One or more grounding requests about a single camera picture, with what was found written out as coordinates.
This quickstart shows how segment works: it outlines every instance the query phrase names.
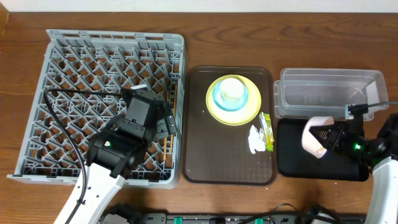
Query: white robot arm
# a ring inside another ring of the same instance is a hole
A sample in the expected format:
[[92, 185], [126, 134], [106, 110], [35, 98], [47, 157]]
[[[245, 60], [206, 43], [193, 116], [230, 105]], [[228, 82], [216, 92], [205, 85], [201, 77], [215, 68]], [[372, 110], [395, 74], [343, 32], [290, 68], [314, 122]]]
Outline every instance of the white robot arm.
[[363, 138], [363, 119], [335, 123], [332, 117], [311, 118], [303, 132], [303, 148], [321, 158], [327, 151], [373, 167], [373, 194], [365, 224], [395, 224], [398, 216], [398, 114], [377, 135]]
[[[102, 213], [111, 199], [126, 182], [121, 175], [113, 178], [111, 171], [98, 164], [93, 163], [86, 166], [87, 170], [87, 191], [85, 202], [81, 204], [74, 216], [70, 220], [71, 224], [95, 224], [98, 223]], [[54, 224], [65, 224], [75, 208], [76, 201], [79, 199], [83, 186], [83, 176], [80, 173], [79, 179], [72, 191], [67, 203], [63, 206]]]

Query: green light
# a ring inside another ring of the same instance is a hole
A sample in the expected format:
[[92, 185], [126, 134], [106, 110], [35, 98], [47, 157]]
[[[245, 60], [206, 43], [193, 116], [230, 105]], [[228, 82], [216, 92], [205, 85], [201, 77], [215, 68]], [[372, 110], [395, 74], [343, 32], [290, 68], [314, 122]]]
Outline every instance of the green light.
[[360, 150], [360, 149], [361, 149], [361, 146], [360, 146], [358, 143], [355, 143], [355, 144], [354, 144], [354, 149], [355, 149], [355, 150]]

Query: clear plastic container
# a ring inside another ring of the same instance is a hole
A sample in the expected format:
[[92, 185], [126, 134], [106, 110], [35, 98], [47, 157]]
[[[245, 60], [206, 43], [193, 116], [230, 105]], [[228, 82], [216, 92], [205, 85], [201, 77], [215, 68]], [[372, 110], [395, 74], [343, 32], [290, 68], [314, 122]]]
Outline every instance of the clear plastic container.
[[[345, 106], [388, 101], [384, 76], [377, 70], [285, 68], [274, 83], [274, 109], [277, 118], [332, 116], [345, 119]], [[375, 106], [364, 114], [388, 105]]]

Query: black wire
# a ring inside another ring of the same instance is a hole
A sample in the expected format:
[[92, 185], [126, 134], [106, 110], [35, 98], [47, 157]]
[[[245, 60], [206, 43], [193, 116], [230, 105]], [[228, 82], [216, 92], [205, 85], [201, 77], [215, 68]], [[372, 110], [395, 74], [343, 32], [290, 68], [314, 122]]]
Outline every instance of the black wire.
[[104, 127], [103, 130], [111, 129], [112, 126], [113, 126], [114, 124], [116, 124], [116, 122], [118, 122], [119, 119], [121, 119], [121, 118], [123, 118], [123, 117], [124, 117], [123, 114], [118, 114], [118, 115], [116, 115], [116, 116], [113, 116], [113, 117], [106, 123], [106, 125], [105, 125], [105, 127]]
[[79, 199], [76, 202], [75, 208], [72, 210], [71, 214], [68, 217], [68, 220], [65, 222], [65, 224], [68, 224], [72, 220], [73, 216], [76, 214], [77, 210], [79, 209], [79, 206], [84, 203], [83, 199], [85, 197], [86, 189], [87, 189], [87, 173], [86, 173], [86, 168], [85, 168], [84, 161], [83, 161], [83, 156], [81, 155], [79, 149], [77, 148], [75, 142], [73, 141], [70, 133], [65, 129], [65, 127], [62, 124], [62, 122], [59, 120], [57, 114], [54, 112], [54, 109], [52, 108], [52, 106], [50, 104], [49, 97], [47, 96], [49, 92], [80, 93], [80, 94], [89, 94], [89, 95], [98, 95], [98, 96], [121, 96], [121, 95], [118, 94], [118, 93], [101, 93], [101, 92], [81, 91], [81, 90], [67, 90], [67, 89], [58, 89], [58, 88], [51, 88], [51, 89], [48, 89], [48, 90], [44, 90], [44, 92], [43, 92], [44, 102], [45, 102], [45, 104], [46, 104], [51, 116], [53, 116], [55, 122], [60, 127], [60, 129], [63, 131], [63, 133], [65, 133], [65, 135], [67, 136], [68, 141], [72, 145], [73, 150], [77, 154], [77, 157], [78, 157], [78, 160], [79, 160], [79, 163], [80, 163], [80, 167], [81, 167], [81, 172], [82, 172], [82, 175], [83, 175], [83, 186], [81, 188], [81, 194], [80, 194]]
[[[297, 208], [295, 208], [292, 204], [290, 203], [280, 203], [278, 206], [276, 206], [272, 211], [276, 211], [278, 208], [283, 207], [283, 206], [290, 206], [292, 207], [295, 211], [298, 211]], [[275, 221], [272, 219], [272, 216], [269, 216], [269, 220], [272, 221], [273, 224], [276, 224]]]
[[374, 104], [368, 105], [368, 107], [390, 105], [390, 104], [398, 104], [398, 101], [386, 101], [386, 102], [374, 103]]
[[305, 214], [299, 211], [273, 211], [273, 212], [264, 212], [262, 214], [259, 215], [255, 215], [251, 218], [248, 218], [244, 221], [241, 221], [238, 224], [247, 224], [249, 222], [253, 222], [258, 218], [263, 218], [263, 217], [268, 217], [271, 215], [293, 215], [296, 217], [301, 217], [301, 218], [305, 218], [305, 219], [314, 219], [314, 220], [320, 220], [320, 221], [324, 221], [324, 222], [328, 222], [328, 223], [333, 223], [333, 224], [341, 224], [339, 221], [331, 219], [331, 218], [326, 218], [326, 217], [321, 217], [318, 215], [311, 215], [311, 214]]

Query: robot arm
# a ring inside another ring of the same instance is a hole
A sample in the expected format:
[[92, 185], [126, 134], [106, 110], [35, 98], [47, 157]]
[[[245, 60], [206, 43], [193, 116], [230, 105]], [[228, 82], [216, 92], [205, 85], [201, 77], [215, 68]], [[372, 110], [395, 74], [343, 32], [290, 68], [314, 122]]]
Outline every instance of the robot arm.
[[373, 169], [373, 193], [365, 224], [395, 224], [398, 211], [398, 161], [383, 159]]
[[333, 151], [373, 168], [373, 194], [366, 224], [397, 223], [398, 214], [398, 114], [391, 114], [376, 139], [364, 138], [362, 114], [354, 120], [332, 123], [316, 121], [330, 118], [314, 117], [307, 123], [302, 146], [321, 158]]
[[[113, 178], [110, 170], [98, 164], [86, 166], [88, 174], [88, 190], [85, 195], [85, 202], [79, 206], [70, 223], [98, 223], [102, 213], [111, 199], [116, 195], [125, 183], [125, 178], [121, 175]], [[80, 196], [81, 186], [83, 186], [83, 176], [77, 180], [67, 203], [63, 206], [55, 224], [65, 224], [76, 205], [76, 200]]]
[[127, 103], [127, 114], [109, 120], [90, 139], [83, 203], [76, 209], [83, 188], [81, 172], [56, 224], [98, 223], [107, 204], [124, 185], [128, 171], [144, 162], [152, 141], [177, 132], [172, 110], [163, 96], [147, 90], [122, 89], [122, 97]]

